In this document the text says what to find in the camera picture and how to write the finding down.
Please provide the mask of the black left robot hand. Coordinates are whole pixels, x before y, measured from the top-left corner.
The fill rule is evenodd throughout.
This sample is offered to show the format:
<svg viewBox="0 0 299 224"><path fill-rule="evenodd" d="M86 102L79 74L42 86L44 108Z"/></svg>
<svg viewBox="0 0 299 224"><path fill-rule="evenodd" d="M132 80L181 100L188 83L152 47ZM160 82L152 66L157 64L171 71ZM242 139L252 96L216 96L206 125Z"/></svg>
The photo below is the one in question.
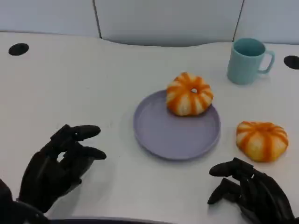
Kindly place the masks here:
<svg viewBox="0 0 299 224"><path fill-rule="evenodd" d="M19 201L46 213L57 199L80 185L93 162L107 157L99 149L80 144L99 133L100 128L92 125L66 124L60 128L31 158L22 178Z"/></svg>

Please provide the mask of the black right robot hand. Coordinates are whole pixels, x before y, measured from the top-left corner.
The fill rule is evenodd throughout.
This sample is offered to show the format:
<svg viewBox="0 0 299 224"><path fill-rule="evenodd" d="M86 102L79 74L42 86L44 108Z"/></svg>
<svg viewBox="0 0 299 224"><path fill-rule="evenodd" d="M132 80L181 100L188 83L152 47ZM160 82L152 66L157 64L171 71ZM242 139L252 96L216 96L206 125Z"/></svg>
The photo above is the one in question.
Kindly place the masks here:
<svg viewBox="0 0 299 224"><path fill-rule="evenodd" d="M225 199L239 206L242 215L253 224L297 224L289 199L278 183L253 165L234 158L219 163L209 174L222 177L210 195L209 205Z"/></svg>

